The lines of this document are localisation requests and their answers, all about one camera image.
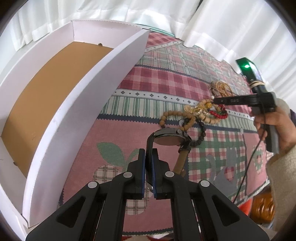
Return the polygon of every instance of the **hand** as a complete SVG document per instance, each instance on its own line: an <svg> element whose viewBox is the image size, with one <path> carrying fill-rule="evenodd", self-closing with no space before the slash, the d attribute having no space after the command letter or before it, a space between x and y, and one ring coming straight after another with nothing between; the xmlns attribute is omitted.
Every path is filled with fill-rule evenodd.
<svg viewBox="0 0 296 241"><path fill-rule="evenodd" d="M266 113L265 119L266 124L274 125L278 131L280 151L289 151L296 145L296 127L289 116L280 107L277 107L275 112ZM260 128L260 124L264 124L263 114L256 115L254 119L254 126L261 137L263 129ZM262 140L264 141L266 137L267 132L264 131Z"/></svg>

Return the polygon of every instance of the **black cable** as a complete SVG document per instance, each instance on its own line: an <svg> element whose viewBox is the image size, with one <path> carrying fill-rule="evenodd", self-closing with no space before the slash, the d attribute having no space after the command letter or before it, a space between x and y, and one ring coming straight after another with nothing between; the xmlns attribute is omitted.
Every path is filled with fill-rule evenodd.
<svg viewBox="0 0 296 241"><path fill-rule="evenodd" d="M263 107L263 104L262 104L262 103L261 103L261 106L262 106L263 118L264 118L263 133L262 133L262 135L261 135L261 137L260 137L260 140L259 140L259 142L258 142L256 148L254 149L254 151L253 151L253 153L252 153L252 155L251 155L251 158L250 158L250 160L249 160L249 162L248 162L248 165L247 165L246 171L245 171L245 173L244 173L244 177L243 177L242 182L241 182L241 184L240 184L240 186L239 186L239 189L237 190L237 194L236 194L236 196L235 196L235 198L234 198L234 200L233 200L233 203L235 203L235 201L236 201L236 199L237 199L237 197L238 197L238 195L239 195L239 192L240 192L240 190L241 190L241 188L242 188L242 185L243 185L243 183L244 183L244 180L245 180L245 178L246 178L246 176L247 176L247 172L248 172L249 166L250 166L250 164L251 164L252 158L253 158L255 152L257 151L257 149L258 149L258 147L259 147L259 145L260 145L260 143L261 143L261 141L262 141L263 135L264 135L264 133L265 133L265 129L266 129L266 127L265 127L265 125L266 125L265 110L264 110L264 107Z"/></svg>

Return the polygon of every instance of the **white curtain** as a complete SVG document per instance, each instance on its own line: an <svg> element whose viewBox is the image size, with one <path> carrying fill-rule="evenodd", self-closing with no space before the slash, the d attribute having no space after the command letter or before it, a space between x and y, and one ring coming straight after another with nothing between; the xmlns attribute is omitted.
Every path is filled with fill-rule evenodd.
<svg viewBox="0 0 296 241"><path fill-rule="evenodd" d="M126 21L162 29L230 63L248 57L269 90L296 110L296 43L264 0L29 0L9 24L15 50L72 19Z"/></svg>

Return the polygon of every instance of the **cardboard box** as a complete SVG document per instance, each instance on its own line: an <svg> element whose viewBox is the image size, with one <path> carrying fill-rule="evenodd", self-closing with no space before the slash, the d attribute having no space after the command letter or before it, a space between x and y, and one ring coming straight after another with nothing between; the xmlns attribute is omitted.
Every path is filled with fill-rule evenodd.
<svg viewBox="0 0 296 241"><path fill-rule="evenodd" d="M22 240L56 210L84 138L144 54L148 34L122 22L74 20L30 48L1 83L0 208Z"/></svg>

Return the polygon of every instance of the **person's arm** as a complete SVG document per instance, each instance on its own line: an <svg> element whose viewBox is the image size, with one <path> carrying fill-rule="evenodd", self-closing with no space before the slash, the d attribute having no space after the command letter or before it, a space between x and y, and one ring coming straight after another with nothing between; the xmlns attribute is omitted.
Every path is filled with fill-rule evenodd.
<svg viewBox="0 0 296 241"><path fill-rule="evenodd" d="M296 204L296 127L281 109L267 113L266 124L274 125L279 133L280 153L274 155L267 164L267 174L271 181L271 193L275 203L275 226L278 231ZM259 136L263 129L263 115L255 116L254 125Z"/></svg>

